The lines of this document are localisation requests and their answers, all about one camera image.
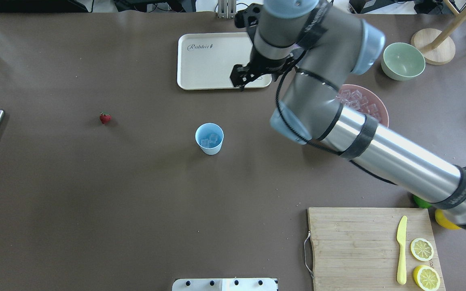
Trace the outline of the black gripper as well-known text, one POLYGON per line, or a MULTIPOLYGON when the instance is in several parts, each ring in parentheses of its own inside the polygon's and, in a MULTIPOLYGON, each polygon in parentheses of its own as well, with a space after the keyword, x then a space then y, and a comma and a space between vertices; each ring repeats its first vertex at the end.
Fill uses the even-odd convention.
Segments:
POLYGON ((230 80, 233 87, 238 87, 240 91, 244 91, 246 85, 266 74, 270 74, 273 80, 277 80, 298 62, 298 57, 294 53, 278 60, 266 58, 259 53, 255 53, 252 57, 254 58, 246 65, 233 65, 230 80))

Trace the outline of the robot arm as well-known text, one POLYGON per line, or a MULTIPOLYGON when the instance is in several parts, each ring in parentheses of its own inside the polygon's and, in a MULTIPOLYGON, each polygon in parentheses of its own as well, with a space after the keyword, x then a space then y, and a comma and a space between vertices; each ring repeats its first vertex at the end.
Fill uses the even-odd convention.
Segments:
POLYGON ((466 230, 466 169, 335 98, 349 74, 365 73, 380 56, 381 31, 327 0, 266 0, 237 12, 234 22, 253 44, 249 63, 231 71, 235 88, 297 70, 284 96, 275 96, 276 131, 317 148, 326 141, 326 151, 404 187, 466 230))

